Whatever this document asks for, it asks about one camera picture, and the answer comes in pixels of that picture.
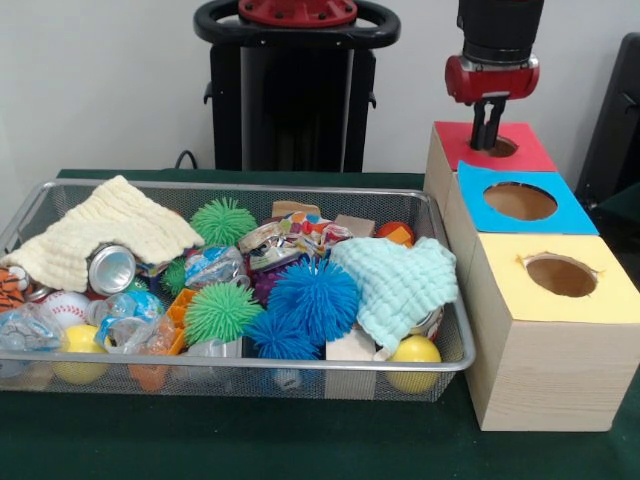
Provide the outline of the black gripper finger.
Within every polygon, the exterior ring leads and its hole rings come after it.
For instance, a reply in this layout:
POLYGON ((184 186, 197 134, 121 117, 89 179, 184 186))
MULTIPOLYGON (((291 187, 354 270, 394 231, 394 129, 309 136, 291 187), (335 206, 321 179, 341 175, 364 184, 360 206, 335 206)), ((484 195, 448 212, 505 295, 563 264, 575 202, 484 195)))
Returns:
POLYGON ((485 108, 486 108, 485 101, 479 101, 473 104, 474 118, 473 118, 472 133, 470 138, 470 147, 473 150, 484 149, 485 108))
POLYGON ((491 112, 489 120, 486 122, 485 126, 484 147, 493 148, 498 137, 501 116, 504 112, 504 100, 490 99, 488 101, 488 105, 491 106, 491 112))

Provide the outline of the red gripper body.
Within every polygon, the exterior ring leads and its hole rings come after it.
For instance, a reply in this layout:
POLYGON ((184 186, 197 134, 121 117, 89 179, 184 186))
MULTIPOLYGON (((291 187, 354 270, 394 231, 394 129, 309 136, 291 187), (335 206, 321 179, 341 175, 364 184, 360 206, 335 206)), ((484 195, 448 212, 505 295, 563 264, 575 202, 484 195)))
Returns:
POLYGON ((456 103, 464 104, 494 97, 524 99, 537 87, 539 76, 540 66, 535 55, 513 65, 476 63, 463 55, 453 55, 445 65, 447 93, 456 103))

